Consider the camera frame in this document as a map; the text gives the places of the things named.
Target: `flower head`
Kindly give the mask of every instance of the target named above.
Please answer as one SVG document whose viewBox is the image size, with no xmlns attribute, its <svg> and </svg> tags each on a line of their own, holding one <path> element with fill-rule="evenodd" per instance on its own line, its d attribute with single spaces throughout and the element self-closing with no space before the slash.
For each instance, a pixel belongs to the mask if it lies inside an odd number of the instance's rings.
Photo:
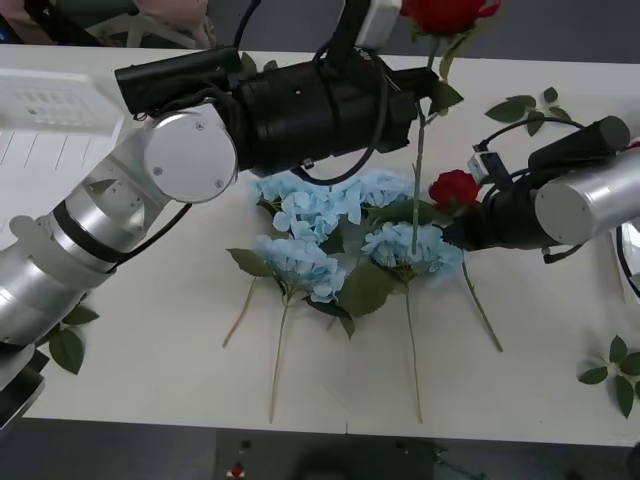
<svg viewBox="0 0 640 480">
<path fill-rule="evenodd" d="M 413 228 L 408 223 L 385 223 L 365 237 L 362 251 L 380 265 L 410 267 L 413 275 L 428 274 L 437 283 L 462 265 L 462 250 L 442 240 L 442 230 L 433 225 L 418 228 L 418 248 L 412 249 Z"/>
<path fill-rule="evenodd" d="M 255 252 L 287 285 L 310 292 L 314 302 L 335 300 L 344 284 L 346 272 L 313 241 L 260 235 Z"/>
<path fill-rule="evenodd" d="M 277 210 L 273 226 L 294 238 L 324 242 L 338 226 L 338 214 L 329 199 L 329 188 L 307 183 L 290 172 L 261 179 L 254 200 L 271 203 Z"/>
<path fill-rule="evenodd" d="M 437 208 L 449 207 L 452 199 L 458 205 L 475 205 L 479 193 L 480 185 L 473 175 L 462 170 L 441 174 L 429 190 L 429 196 L 437 202 Z"/>
<path fill-rule="evenodd" d="M 331 199 L 338 214 L 346 214 L 351 223 L 362 221 L 362 205 L 386 207 L 392 202 L 408 199 L 413 179 L 388 170 L 371 170 L 346 180 L 331 190 Z"/>
<path fill-rule="evenodd" d="M 479 18 L 492 17 L 501 2 L 486 3 L 485 0 L 403 0 L 401 13 L 425 33 L 451 35 L 469 30 Z"/>
</svg>

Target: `black cable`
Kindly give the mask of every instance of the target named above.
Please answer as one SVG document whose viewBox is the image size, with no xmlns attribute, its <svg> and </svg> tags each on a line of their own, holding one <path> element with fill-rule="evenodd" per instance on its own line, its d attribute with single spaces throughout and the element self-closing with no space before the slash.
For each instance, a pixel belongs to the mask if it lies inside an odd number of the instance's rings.
<svg viewBox="0 0 640 480">
<path fill-rule="evenodd" d="M 380 98 L 379 98 L 379 107 L 378 107 L 378 119 L 376 120 L 375 130 L 373 132 L 373 138 L 371 139 L 371 143 L 367 147 L 367 150 L 364 152 L 360 160 L 347 170 L 342 175 L 339 175 L 334 178 L 330 178 L 328 180 L 321 180 L 318 178 L 314 178 L 305 172 L 302 168 L 297 167 L 291 170 L 292 173 L 300 177 L 305 182 L 311 183 L 313 185 L 319 185 L 321 187 L 329 187 L 331 185 L 336 185 L 338 183 L 344 182 L 348 178 L 351 178 L 356 173 L 360 171 L 362 167 L 369 161 L 373 152 L 375 152 L 378 144 L 380 143 L 380 138 L 382 137 L 382 132 L 384 130 L 384 125 L 387 120 L 387 107 L 389 103 L 389 86 L 387 83 L 387 72 L 382 65 L 382 62 L 378 59 L 375 54 L 371 54 L 371 58 L 378 68 L 378 77 L 380 80 Z"/>
<path fill-rule="evenodd" d="M 240 25 L 238 26 L 238 30 L 236 30 L 236 35 L 233 39 L 233 46 L 236 47 L 236 50 L 240 50 L 240 43 L 242 43 L 244 30 L 247 28 L 249 20 L 251 20 L 251 17 L 260 6 L 260 2 L 262 2 L 262 0 L 251 0 L 251 3 L 244 12 L 242 19 L 240 19 Z"/>
<path fill-rule="evenodd" d="M 481 149 L 486 150 L 489 143 L 491 143 L 493 140 L 498 138 L 500 135 L 504 135 L 505 133 L 510 132 L 511 130 L 515 130 L 516 128 L 521 127 L 523 125 L 528 125 L 530 123 L 536 123 L 536 122 L 562 123 L 564 125 L 572 125 L 576 128 L 584 128 L 584 125 L 581 125 L 578 122 L 574 122 L 573 120 L 565 120 L 564 118 L 556 118 L 556 117 L 526 118 L 524 120 L 520 120 L 519 122 L 512 123 L 508 127 L 504 127 L 502 130 L 498 130 L 493 135 L 488 136 L 482 142 L 480 142 L 479 147 Z"/>
<path fill-rule="evenodd" d="M 137 257 L 142 252 L 144 252 L 147 248 L 149 248 L 151 245 L 153 245 L 158 240 L 160 240 L 162 237 L 164 237 L 169 232 L 169 230 L 171 230 L 173 227 L 175 227 L 176 224 L 180 220 L 182 220 L 182 217 L 184 217 L 187 214 L 187 212 L 189 210 L 191 210 L 192 206 L 193 205 L 190 204 L 190 203 L 185 204 L 184 207 L 182 207 L 180 209 L 180 211 L 171 220 L 169 220 L 169 222 L 164 227 L 162 227 L 160 230 L 158 230 L 158 232 L 154 236 L 152 236 L 149 240 L 144 242 L 142 245 L 139 245 L 137 248 L 135 248 L 135 249 L 131 250 L 129 253 L 127 253 L 125 255 L 125 257 L 118 262 L 116 267 L 119 267 L 120 265 L 123 265 L 123 264 L 127 263 L 132 258 Z"/>
<path fill-rule="evenodd" d="M 640 298 L 640 290 L 636 287 L 631 277 L 631 269 L 629 268 L 629 264 L 627 263 L 627 259 L 624 256 L 624 247 L 622 245 L 622 226 L 616 228 L 616 255 L 618 257 L 618 262 L 620 262 L 620 266 L 622 267 L 622 272 L 624 273 L 625 278 L 629 282 L 633 293 L 636 294 L 638 298 Z"/>
</svg>

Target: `flower stem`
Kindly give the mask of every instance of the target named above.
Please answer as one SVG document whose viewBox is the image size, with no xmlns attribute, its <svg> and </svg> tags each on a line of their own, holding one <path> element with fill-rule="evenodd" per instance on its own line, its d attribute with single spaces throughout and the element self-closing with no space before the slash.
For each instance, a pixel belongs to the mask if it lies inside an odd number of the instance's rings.
<svg viewBox="0 0 640 480">
<path fill-rule="evenodd" d="M 469 271 L 467 270 L 467 262 L 464 260 L 462 261 L 462 271 L 464 272 L 464 279 L 467 281 L 467 286 L 469 287 L 469 291 L 471 292 L 473 301 L 475 302 L 476 307 L 478 307 L 478 310 L 480 311 L 482 320 L 484 320 L 484 324 L 487 326 L 487 329 L 489 330 L 489 334 L 491 335 L 493 343 L 496 345 L 496 348 L 500 353 L 504 352 L 502 345 L 500 344 L 500 340 L 498 340 L 498 336 L 496 335 L 496 332 L 494 332 L 493 327 L 489 322 L 489 318 L 487 317 L 487 314 L 484 312 L 484 308 L 482 308 L 480 299 L 478 298 L 478 295 L 476 295 L 476 289 L 473 286 L 473 283 L 471 283 L 471 279 L 469 278 Z"/>
<path fill-rule="evenodd" d="M 409 304 L 409 285 L 404 296 L 407 302 L 407 320 L 409 321 L 409 334 L 411 335 L 411 347 L 413 348 L 413 375 L 416 382 L 416 401 L 418 402 L 418 422 L 422 424 L 422 406 L 420 405 L 420 384 L 418 383 L 418 354 L 416 352 L 416 341 L 413 337 L 413 325 L 411 324 L 411 305 Z"/>
<path fill-rule="evenodd" d="M 440 48 L 440 38 L 434 37 L 431 52 L 429 53 L 429 60 L 427 61 L 428 69 L 433 68 L 433 62 L 436 58 L 436 54 L 438 53 L 438 48 Z M 416 101 L 416 106 L 418 108 L 420 129 L 418 130 L 418 158 L 416 159 L 416 168 L 414 172 L 415 180 L 413 185 L 413 239 L 411 242 L 411 250 L 414 255 L 418 250 L 418 223 L 420 221 L 420 186 L 422 178 L 422 158 L 424 156 L 424 129 L 435 119 L 435 116 L 433 116 L 429 121 L 427 121 L 424 116 L 424 112 L 422 111 L 420 100 Z"/>
<path fill-rule="evenodd" d="M 278 382 L 278 366 L 280 364 L 280 347 L 282 347 L 282 332 L 284 331 L 284 321 L 287 318 L 287 311 L 289 310 L 289 300 L 284 306 L 284 312 L 282 312 L 282 320 L 280 322 L 280 338 L 278 339 L 278 353 L 276 354 L 276 368 L 273 371 L 273 383 L 271 385 L 271 405 L 269 406 L 269 423 L 273 423 L 273 415 L 276 408 L 276 384 Z"/>
<path fill-rule="evenodd" d="M 247 314 L 247 310 L 249 308 L 249 303 L 251 303 L 251 297 L 253 296 L 253 289 L 256 286 L 256 281 L 257 280 L 258 280 L 258 277 L 254 277 L 253 278 L 253 282 L 251 282 L 251 288 L 249 288 L 249 293 L 247 294 L 247 300 L 245 300 L 245 302 L 244 302 L 244 307 L 242 307 L 242 311 L 240 312 L 240 316 L 238 317 L 238 320 L 236 320 L 236 323 L 233 324 L 233 327 L 231 327 L 231 330 L 229 330 L 229 333 L 227 334 L 227 337 L 224 339 L 224 342 L 222 344 L 222 348 L 225 348 L 228 345 L 229 340 L 231 340 L 231 337 L 233 336 L 235 331 L 238 329 L 238 326 L 240 325 L 240 322 L 242 322 L 242 319 Z"/>
<path fill-rule="evenodd" d="M 433 43 L 431 44 L 431 51 L 429 52 L 429 60 L 427 60 L 427 68 L 433 70 L 433 62 L 438 54 L 440 48 L 440 37 L 433 37 Z"/>
</svg>

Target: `blue hydrangea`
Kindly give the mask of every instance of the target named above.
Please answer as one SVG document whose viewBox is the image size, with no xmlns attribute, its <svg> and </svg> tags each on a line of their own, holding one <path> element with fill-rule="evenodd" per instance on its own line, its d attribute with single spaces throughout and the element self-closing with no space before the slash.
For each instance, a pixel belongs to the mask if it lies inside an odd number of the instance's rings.
<svg viewBox="0 0 640 480">
<path fill-rule="evenodd" d="M 371 170 L 336 185 L 331 191 L 335 211 L 346 214 L 351 223 L 362 221 L 362 205 L 386 207 L 411 198 L 413 179 L 388 170 Z"/>
<path fill-rule="evenodd" d="M 310 292 L 314 302 L 335 300 L 344 284 L 346 272 L 313 241 L 260 235 L 255 252 L 287 285 Z"/>
<path fill-rule="evenodd" d="M 410 266 L 416 275 L 428 274 L 437 284 L 462 266 L 462 250 L 442 240 L 442 230 L 433 225 L 418 228 L 416 253 L 412 249 L 413 226 L 385 223 L 365 237 L 362 251 L 389 268 Z"/>
<path fill-rule="evenodd" d="M 255 183 L 254 200 L 276 203 L 273 226 L 294 238 L 322 243 L 338 226 L 338 214 L 329 198 L 329 187 L 311 185 L 290 172 Z"/>
</svg>

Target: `red object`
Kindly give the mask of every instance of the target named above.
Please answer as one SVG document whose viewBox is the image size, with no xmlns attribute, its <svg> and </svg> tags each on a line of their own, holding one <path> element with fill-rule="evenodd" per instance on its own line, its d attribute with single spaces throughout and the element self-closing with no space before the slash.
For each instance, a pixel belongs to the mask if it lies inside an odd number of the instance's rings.
<svg viewBox="0 0 640 480">
<path fill-rule="evenodd" d="M 446 172 L 431 186 L 429 196 L 436 201 L 436 208 L 447 208 L 451 199 L 458 205 L 477 204 L 480 186 L 470 173 L 462 170 Z"/>
<path fill-rule="evenodd" d="M 425 33 L 447 35 L 469 30 L 479 18 L 492 17 L 501 0 L 403 0 L 402 15 L 413 19 Z"/>
<path fill-rule="evenodd" d="M 244 467 L 241 463 L 236 463 L 231 469 L 231 478 L 242 478 Z"/>
</svg>

